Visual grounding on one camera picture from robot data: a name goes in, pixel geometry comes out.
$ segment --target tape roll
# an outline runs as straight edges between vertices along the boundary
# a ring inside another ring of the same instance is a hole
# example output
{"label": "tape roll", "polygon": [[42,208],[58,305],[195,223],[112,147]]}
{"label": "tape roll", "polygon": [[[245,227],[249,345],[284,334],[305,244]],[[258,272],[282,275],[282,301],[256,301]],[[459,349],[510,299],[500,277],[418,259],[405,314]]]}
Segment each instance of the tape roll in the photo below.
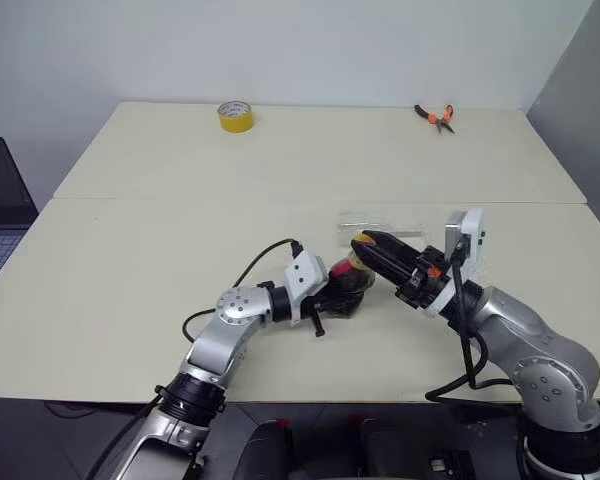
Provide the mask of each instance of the tape roll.
{"label": "tape roll", "polygon": [[[357,240],[360,243],[370,243],[371,245],[376,244],[376,241],[373,238],[371,238],[369,235],[366,235],[364,233],[359,233],[358,235],[353,237],[353,240]],[[351,250],[349,252],[349,255],[347,255],[347,259],[349,260],[349,263],[351,264],[351,266],[353,268],[355,268],[356,270],[371,270],[364,263],[362,263],[362,260],[360,260],[358,258],[358,256],[356,255],[356,252],[354,252],[353,250]]]}
{"label": "tape roll", "polygon": [[220,125],[227,132],[246,132],[253,127],[251,105],[245,102],[223,103],[218,107],[218,117],[220,117]]}

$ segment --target table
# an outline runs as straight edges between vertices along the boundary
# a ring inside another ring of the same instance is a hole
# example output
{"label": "table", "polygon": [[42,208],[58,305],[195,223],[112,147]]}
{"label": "table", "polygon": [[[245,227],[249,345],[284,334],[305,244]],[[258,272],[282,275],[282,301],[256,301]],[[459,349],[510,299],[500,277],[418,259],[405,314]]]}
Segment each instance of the table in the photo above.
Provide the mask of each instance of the table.
{"label": "table", "polygon": [[[441,247],[444,221],[459,207],[52,200],[0,272],[0,396],[146,401],[187,351],[182,320],[213,305],[264,246],[291,235],[330,265],[346,253],[337,241],[339,214],[371,218],[380,209],[394,225],[421,225],[414,246]],[[486,262],[475,280],[533,306],[600,362],[600,224],[589,208],[485,207]],[[289,255],[272,253],[245,285],[279,281]],[[320,339],[308,321],[267,327],[252,340],[228,398],[424,401],[425,391],[461,373],[459,340],[444,320],[427,319],[393,291],[378,281],[353,318],[325,320]],[[490,365],[484,374],[500,372]],[[507,387],[458,395],[518,399]]]}
{"label": "table", "polygon": [[519,111],[459,108],[439,135],[412,109],[255,106],[229,134],[216,107],[120,104],[55,198],[586,201]]}

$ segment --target orange-handled pliers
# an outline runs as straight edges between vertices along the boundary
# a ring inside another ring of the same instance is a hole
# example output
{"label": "orange-handled pliers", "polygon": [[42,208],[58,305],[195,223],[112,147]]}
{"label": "orange-handled pliers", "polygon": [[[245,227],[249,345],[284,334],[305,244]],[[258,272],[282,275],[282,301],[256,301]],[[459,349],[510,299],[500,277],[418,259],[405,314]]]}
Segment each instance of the orange-handled pliers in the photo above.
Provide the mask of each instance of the orange-handled pliers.
{"label": "orange-handled pliers", "polygon": [[413,108],[418,115],[420,115],[422,118],[426,118],[432,125],[435,125],[438,128],[438,133],[442,132],[443,127],[449,130],[451,133],[456,133],[453,131],[453,128],[451,128],[451,125],[449,125],[451,117],[453,116],[453,107],[451,105],[447,105],[447,108],[444,109],[444,115],[442,118],[435,116],[433,113],[427,112],[420,105],[416,105]]}

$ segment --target white wall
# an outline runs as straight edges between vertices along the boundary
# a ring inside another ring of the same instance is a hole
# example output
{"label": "white wall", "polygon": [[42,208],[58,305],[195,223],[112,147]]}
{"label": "white wall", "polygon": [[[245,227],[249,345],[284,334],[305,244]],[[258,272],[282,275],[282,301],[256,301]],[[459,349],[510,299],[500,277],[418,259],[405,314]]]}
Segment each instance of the white wall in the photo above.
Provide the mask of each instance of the white wall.
{"label": "white wall", "polygon": [[0,0],[0,135],[42,206],[122,99],[526,110],[590,0]]}

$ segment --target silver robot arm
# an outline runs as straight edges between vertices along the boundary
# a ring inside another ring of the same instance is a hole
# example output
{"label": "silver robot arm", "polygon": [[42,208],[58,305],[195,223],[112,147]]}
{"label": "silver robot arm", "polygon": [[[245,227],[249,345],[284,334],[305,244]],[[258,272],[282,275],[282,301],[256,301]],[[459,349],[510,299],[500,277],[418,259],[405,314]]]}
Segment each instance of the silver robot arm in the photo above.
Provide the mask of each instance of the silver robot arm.
{"label": "silver robot arm", "polygon": [[302,250],[285,270],[284,286],[237,287],[218,299],[211,321],[195,339],[178,374],[124,453],[115,480],[197,478],[197,454],[209,424],[224,408],[224,392],[249,339],[270,322],[300,321],[302,302],[328,280],[320,257]]}
{"label": "silver robot arm", "polygon": [[[454,212],[445,228],[445,251],[419,252],[384,232],[364,232],[374,243],[352,241],[360,260],[398,288],[396,296],[449,326],[481,336],[488,359],[522,397],[527,465],[541,478],[600,480],[600,407],[593,398],[600,368],[585,347],[553,331],[524,303],[495,287],[467,281],[485,240],[480,209]],[[454,263],[457,252],[462,261]],[[465,314],[452,281],[463,283]]]}

